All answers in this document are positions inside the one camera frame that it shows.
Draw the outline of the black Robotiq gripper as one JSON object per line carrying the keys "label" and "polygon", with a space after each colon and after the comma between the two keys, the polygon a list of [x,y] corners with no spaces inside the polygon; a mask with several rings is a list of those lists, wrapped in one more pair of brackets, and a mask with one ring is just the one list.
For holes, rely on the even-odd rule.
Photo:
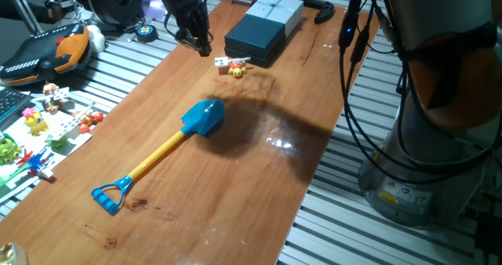
{"label": "black Robotiq gripper", "polygon": [[207,0],[162,0],[167,19],[176,20],[178,30],[169,33],[183,46],[197,49],[201,57],[212,52],[213,35],[209,32]]}

